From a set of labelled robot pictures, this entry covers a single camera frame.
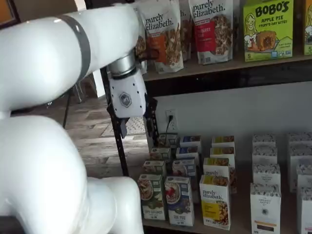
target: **purely elizabeth granola bag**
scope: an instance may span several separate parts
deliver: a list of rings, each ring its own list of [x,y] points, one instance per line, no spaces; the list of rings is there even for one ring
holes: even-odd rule
[[[178,0],[141,0],[138,5],[151,49],[158,50],[158,73],[177,72],[183,68],[180,41],[180,6]]]

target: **brand logo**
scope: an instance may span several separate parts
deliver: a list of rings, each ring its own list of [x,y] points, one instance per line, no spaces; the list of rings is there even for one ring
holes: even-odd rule
[[[289,1],[282,1],[278,4],[271,4],[271,5],[266,5],[264,7],[257,7],[255,9],[255,15],[257,17],[260,17],[263,15],[266,15],[266,14],[269,14],[269,15],[274,15],[276,12],[286,12],[288,11],[289,9]]]

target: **orange label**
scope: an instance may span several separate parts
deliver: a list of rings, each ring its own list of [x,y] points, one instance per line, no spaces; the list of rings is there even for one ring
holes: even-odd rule
[[[159,51],[159,57],[156,62],[166,63],[165,35],[160,33],[151,34],[148,37],[148,42],[151,49],[156,49]]]

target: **bobo's apple pie bites box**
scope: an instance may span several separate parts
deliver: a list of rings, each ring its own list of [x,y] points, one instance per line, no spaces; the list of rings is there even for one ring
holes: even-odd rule
[[[247,0],[244,6],[245,61],[293,56],[293,0]]]

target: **wooden shelf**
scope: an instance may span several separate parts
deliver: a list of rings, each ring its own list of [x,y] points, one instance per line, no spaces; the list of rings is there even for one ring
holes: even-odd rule
[[[293,50],[292,58],[284,58],[284,59],[274,59],[274,60],[265,60],[265,61],[255,61],[255,62],[245,62],[244,54],[237,54],[234,56],[233,60],[228,62],[210,64],[210,65],[199,65],[197,63],[197,54],[192,54],[192,58],[184,63],[184,69],[176,72],[176,73],[166,73],[166,74],[158,74],[155,71],[153,66],[148,67],[148,73],[143,76],[144,81],[152,81],[159,79],[167,79],[167,78],[176,78],[176,77],[184,77],[184,76],[192,76],[197,74],[205,74],[205,73],[214,73],[242,68],[251,68],[251,67],[259,67],[266,65],[274,65],[274,64],[282,64],[288,62],[298,62],[312,59],[312,56],[303,55],[302,46],[297,46]]]

